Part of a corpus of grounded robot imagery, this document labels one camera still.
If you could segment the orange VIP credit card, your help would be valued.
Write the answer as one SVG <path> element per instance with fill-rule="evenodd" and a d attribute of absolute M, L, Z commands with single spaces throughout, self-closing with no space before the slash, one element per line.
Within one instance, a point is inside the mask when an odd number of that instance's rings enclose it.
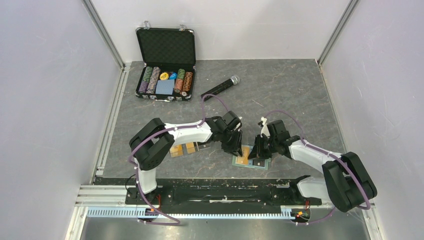
<path fill-rule="evenodd" d="M 248 166 L 249 165 L 248 156 L 250 154 L 251 147 L 248 145 L 242 145 L 241 150 L 242 150 L 242 156 L 237 156 L 234 159 L 234 164 L 240 165 L 240 166 Z"/>

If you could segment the green card holder wallet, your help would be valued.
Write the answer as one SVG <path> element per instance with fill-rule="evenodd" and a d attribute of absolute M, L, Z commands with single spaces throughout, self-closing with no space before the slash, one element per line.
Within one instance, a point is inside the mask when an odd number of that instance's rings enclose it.
<path fill-rule="evenodd" d="M 253 166 L 253 160 L 254 159 L 249 159 L 249 164 L 248 164 L 248 166 L 241 166 L 241 165 L 236 165 L 236 164 L 234 164 L 234 159 L 236 158 L 236 156 L 233 156 L 232 157 L 232 165 L 233 166 L 236 166 L 236 167 L 244 167 L 244 168 L 251 168 L 251 169 L 260 169 L 260 170 L 268 170 L 268 167 L 269 167 L 269 164 L 270 164 L 270 162 L 271 162 L 271 158 L 269 158 L 269 159 L 265 159 L 265 161 L 266 161 L 266 168 L 259 168 L 259 167 L 255 167 L 255 166 Z"/>

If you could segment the clear acrylic card tray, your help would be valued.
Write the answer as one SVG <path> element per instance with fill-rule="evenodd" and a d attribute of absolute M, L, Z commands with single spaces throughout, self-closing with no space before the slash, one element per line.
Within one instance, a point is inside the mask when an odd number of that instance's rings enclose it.
<path fill-rule="evenodd" d="M 211 145 L 211 143 L 206 142 L 189 142 L 184 144 L 178 144 L 171 147 L 171 149 L 169 150 L 169 154 L 172 158 L 186 156 L 199 152 L 203 149 L 210 148 Z"/>

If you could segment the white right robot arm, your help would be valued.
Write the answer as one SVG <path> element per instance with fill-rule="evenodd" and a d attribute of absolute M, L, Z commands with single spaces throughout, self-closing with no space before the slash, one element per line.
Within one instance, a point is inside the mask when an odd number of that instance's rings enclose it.
<path fill-rule="evenodd" d="M 332 203 L 344 213 L 354 208 L 371 208 L 370 200 L 378 191 L 356 153 L 331 152 L 298 135 L 291 136 L 282 120 L 268 122 L 263 117 L 259 126 L 261 131 L 255 137 L 249 159 L 268 160 L 273 154 L 280 154 L 322 174 L 322 177 L 304 175 L 293 180 L 288 191 L 293 203 L 302 204 L 308 198 L 315 198 Z"/>

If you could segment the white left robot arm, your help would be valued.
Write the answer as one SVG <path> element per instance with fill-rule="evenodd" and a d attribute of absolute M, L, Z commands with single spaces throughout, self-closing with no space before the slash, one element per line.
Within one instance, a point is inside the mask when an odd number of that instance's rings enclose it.
<path fill-rule="evenodd" d="M 233 111 L 191 123 L 171 124 L 160 118 L 152 119 L 129 141 L 128 161 L 134 166 L 139 199 L 145 204 L 156 200 L 156 169 L 177 145 L 219 142 L 224 152 L 241 157 L 241 127 L 241 119 Z"/>

